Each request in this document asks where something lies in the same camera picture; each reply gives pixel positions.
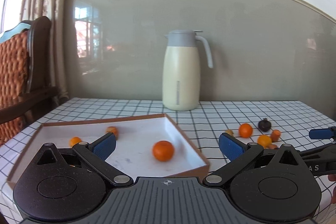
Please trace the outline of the large orange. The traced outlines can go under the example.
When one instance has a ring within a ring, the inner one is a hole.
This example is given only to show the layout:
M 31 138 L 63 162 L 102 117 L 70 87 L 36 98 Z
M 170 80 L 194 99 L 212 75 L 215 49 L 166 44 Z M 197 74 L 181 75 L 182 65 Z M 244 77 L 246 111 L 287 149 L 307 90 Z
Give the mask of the large orange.
M 152 154 L 158 161 L 170 161 L 175 153 L 174 146 L 167 140 L 161 140 L 152 147 Z

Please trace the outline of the round orange tangerine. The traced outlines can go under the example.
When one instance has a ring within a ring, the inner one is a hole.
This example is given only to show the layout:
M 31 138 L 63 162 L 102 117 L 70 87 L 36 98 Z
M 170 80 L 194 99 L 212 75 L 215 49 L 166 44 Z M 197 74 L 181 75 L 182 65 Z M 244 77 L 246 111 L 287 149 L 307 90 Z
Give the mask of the round orange tangerine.
M 253 128 L 250 124 L 244 123 L 239 127 L 239 135 L 242 138 L 250 138 L 253 134 Z

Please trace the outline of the small tangerine in tray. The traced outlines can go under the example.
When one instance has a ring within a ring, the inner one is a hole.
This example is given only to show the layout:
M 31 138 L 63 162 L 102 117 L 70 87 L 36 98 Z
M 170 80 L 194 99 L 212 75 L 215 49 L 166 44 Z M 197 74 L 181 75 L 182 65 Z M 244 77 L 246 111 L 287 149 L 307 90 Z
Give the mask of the small tangerine in tray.
M 69 146 L 73 147 L 74 145 L 80 143 L 82 141 L 82 139 L 78 136 L 72 137 L 69 141 Z

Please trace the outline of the yellow orange citrus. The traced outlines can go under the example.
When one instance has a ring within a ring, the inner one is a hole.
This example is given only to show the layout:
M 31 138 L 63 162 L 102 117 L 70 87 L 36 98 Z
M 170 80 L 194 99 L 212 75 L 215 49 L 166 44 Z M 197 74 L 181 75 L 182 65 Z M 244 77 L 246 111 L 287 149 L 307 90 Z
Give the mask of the yellow orange citrus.
M 268 148 L 272 144 L 272 139 L 268 135 L 260 135 L 257 139 L 257 143 L 264 148 Z

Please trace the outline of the brownish fruit in tray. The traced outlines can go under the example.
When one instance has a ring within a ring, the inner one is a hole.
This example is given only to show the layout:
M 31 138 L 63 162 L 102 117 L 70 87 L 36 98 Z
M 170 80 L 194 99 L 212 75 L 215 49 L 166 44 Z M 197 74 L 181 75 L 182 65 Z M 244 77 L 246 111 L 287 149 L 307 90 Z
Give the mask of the brownish fruit in tray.
M 116 139 L 118 139 L 118 129 L 117 127 L 109 126 L 105 130 L 106 133 L 112 133 Z

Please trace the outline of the reddish carrot piece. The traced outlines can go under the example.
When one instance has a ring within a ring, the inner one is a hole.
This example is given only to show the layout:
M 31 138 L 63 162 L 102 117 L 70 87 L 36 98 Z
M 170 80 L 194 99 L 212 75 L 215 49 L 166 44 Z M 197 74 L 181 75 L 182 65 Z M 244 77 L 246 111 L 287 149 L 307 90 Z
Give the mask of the reddish carrot piece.
M 275 144 L 270 144 L 267 146 L 268 149 L 278 149 L 278 146 Z

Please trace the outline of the white shallow cardboard tray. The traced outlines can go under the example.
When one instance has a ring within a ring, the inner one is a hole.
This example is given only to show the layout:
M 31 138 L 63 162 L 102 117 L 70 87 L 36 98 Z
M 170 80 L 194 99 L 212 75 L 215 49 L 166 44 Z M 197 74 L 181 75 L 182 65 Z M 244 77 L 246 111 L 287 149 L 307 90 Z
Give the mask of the white shallow cardboard tray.
M 38 127 L 18 157 L 6 182 L 15 186 L 23 171 L 44 143 L 69 148 L 72 137 L 91 143 L 103 136 L 108 127 L 116 127 L 116 149 L 106 162 L 135 179 L 142 177 L 186 177 L 203 179 L 210 163 L 187 135 L 167 114 L 126 118 L 44 123 Z M 167 162 L 152 154 L 155 143 L 167 140 L 174 146 L 174 156 Z

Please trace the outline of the dark mangosteen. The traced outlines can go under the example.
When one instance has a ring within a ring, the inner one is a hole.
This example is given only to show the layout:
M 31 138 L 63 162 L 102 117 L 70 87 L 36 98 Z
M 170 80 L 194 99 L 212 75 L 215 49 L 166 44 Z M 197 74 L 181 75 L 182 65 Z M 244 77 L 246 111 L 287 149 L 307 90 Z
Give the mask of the dark mangosteen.
M 258 122 L 258 129 L 262 132 L 268 132 L 272 128 L 272 124 L 266 118 Z

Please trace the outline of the white checked tablecloth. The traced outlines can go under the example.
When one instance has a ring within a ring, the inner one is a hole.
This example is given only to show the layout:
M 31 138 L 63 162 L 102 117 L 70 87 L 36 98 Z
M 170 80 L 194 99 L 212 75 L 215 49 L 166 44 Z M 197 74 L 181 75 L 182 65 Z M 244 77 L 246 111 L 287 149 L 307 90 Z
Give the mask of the white checked tablecloth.
M 211 170 L 227 163 L 226 158 L 215 150 L 219 135 L 226 129 L 237 134 L 240 124 L 249 123 L 253 127 L 251 140 L 256 141 L 261 135 L 257 124 L 266 118 L 274 129 L 281 131 L 281 139 L 277 145 L 290 143 L 296 149 L 302 150 L 325 144 L 323 140 L 311 140 L 308 136 L 309 130 L 335 126 L 334 118 L 300 101 L 202 101 L 194 110 L 173 111 L 165 108 L 160 101 L 72 98 L 1 146 L 1 214 L 8 223 L 21 221 L 12 201 L 12 190 L 6 180 L 17 158 L 41 124 L 159 113 L 166 113 L 177 122 L 209 159 Z

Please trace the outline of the carrot chunk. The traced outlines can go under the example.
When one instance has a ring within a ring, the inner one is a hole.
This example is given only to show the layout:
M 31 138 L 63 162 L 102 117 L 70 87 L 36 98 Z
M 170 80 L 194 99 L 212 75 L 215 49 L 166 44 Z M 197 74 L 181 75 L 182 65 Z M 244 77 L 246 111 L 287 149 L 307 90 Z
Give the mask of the carrot chunk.
M 272 142 L 277 142 L 280 139 L 281 131 L 280 130 L 273 130 L 270 138 L 272 139 Z

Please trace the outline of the cream thermos jug grey lid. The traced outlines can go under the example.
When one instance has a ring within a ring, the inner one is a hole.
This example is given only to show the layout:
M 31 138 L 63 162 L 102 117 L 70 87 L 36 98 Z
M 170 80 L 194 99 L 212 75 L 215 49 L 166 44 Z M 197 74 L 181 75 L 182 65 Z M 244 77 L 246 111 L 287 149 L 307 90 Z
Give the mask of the cream thermos jug grey lid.
M 162 102 L 175 111 L 198 106 L 201 90 L 201 64 L 197 42 L 203 43 L 207 65 L 213 67 L 209 42 L 201 30 L 173 30 L 165 35 L 167 47 L 163 61 Z

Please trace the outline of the dark wooden wicker chair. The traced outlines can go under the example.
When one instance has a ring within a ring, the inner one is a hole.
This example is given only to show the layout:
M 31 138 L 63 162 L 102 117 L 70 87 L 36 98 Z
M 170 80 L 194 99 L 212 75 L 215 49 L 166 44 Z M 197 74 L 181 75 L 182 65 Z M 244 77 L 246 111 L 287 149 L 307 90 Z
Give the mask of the dark wooden wicker chair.
M 1 35 L 1 144 L 41 118 L 58 94 L 49 76 L 51 21 L 24 20 Z

